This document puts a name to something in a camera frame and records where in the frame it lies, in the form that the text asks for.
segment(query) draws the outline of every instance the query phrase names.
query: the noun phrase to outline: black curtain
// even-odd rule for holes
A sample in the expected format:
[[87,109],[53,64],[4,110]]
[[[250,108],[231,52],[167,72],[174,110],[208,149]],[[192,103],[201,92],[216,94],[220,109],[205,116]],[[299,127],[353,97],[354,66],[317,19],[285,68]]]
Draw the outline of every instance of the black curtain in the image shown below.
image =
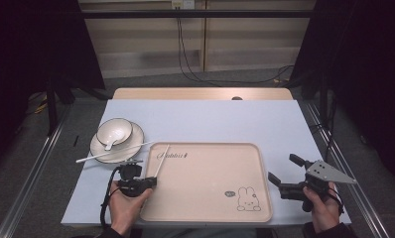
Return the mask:
[[77,1],[0,1],[0,156],[50,78],[66,91],[104,88],[84,20],[64,12],[79,13]]
[[291,82],[313,97],[322,80],[395,175],[395,0],[318,0]]

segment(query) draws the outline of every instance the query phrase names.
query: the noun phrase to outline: wall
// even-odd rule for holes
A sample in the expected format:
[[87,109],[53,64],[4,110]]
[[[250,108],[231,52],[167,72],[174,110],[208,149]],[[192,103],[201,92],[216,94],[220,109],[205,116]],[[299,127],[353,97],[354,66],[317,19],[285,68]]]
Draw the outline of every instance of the wall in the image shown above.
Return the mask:
[[[316,1],[196,0],[196,9],[311,10]],[[79,0],[82,10],[171,9],[171,1]],[[180,72],[176,19],[85,20],[104,78]],[[193,71],[293,64],[309,19],[181,19]]]

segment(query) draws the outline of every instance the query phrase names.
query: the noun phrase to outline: gray floor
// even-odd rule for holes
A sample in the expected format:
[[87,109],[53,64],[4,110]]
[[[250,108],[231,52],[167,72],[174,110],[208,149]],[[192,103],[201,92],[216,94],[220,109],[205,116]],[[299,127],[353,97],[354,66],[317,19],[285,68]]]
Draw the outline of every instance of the gray floor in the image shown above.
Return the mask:
[[[255,69],[201,72],[196,73],[196,75],[205,80],[259,81],[274,76],[276,72],[276,69]],[[188,80],[181,74],[114,78],[106,79],[105,83],[107,90],[103,93],[108,95],[111,95],[118,87],[211,86],[204,82]],[[218,81],[214,83],[222,86],[276,86],[272,81],[263,83]],[[296,99],[299,99],[308,124],[313,125],[315,122],[307,112],[308,102],[301,100],[300,89],[293,89],[292,93]],[[98,101],[82,91],[76,90],[74,94],[76,95],[74,105],[67,108],[67,106],[58,103],[59,111],[64,111],[66,108],[69,111],[65,121],[65,129],[61,134],[62,139],[56,143],[52,157],[49,158],[40,174],[37,186],[42,187],[42,189],[34,190],[27,204],[26,212],[19,220],[16,229],[11,232],[11,236],[8,237],[70,237],[99,232],[99,228],[73,229],[60,225],[72,190],[71,183],[66,181],[75,182],[81,170],[81,166],[73,166],[72,160],[65,158],[63,155],[70,153],[75,158],[85,156],[88,151],[89,139],[92,136],[91,133],[97,127],[105,108],[104,101]],[[42,97],[38,97],[32,100],[28,112],[34,111],[41,99]],[[87,128],[77,126],[76,123],[79,119],[89,120]],[[47,110],[40,114],[30,113],[3,156],[0,163],[0,224],[23,187],[38,154],[42,151],[48,139],[47,132]],[[73,142],[77,135],[81,136],[78,137],[74,146]],[[356,126],[348,119],[344,110],[338,106],[334,120],[333,137],[341,148],[363,191],[377,211],[389,237],[395,237],[395,178],[382,166],[374,148],[364,144],[360,140],[360,136]],[[326,146],[321,134],[319,132],[314,133],[314,138],[323,153]],[[344,197],[349,197],[350,191],[345,186],[341,190]],[[347,199],[345,205],[352,219],[351,227],[355,233],[359,237],[371,237],[369,235],[370,228],[364,221],[364,215],[357,208],[355,201]],[[303,237],[299,226],[280,227],[275,230],[279,237]]]

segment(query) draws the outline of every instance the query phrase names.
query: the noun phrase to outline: bunny illustration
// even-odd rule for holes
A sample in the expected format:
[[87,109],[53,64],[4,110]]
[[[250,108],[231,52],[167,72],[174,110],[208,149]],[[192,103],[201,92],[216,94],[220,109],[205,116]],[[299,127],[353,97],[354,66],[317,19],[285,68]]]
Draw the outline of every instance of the bunny illustration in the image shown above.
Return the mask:
[[239,211],[260,211],[259,200],[253,187],[241,187],[238,190],[238,206]]

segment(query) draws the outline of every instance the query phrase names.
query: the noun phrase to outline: dark sleeve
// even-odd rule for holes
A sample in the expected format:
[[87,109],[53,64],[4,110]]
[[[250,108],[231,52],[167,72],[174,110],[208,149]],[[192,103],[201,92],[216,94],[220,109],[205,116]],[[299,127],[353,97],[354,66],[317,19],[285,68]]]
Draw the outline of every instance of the dark sleeve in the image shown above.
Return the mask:
[[349,228],[343,223],[340,223],[336,227],[333,227],[329,230],[316,234],[313,223],[310,222],[304,225],[303,233],[306,237],[310,238],[356,238],[355,234],[352,233],[352,231],[350,231]]
[[111,228],[107,228],[101,235],[97,236],[96,238],[123,238],[119,233]]

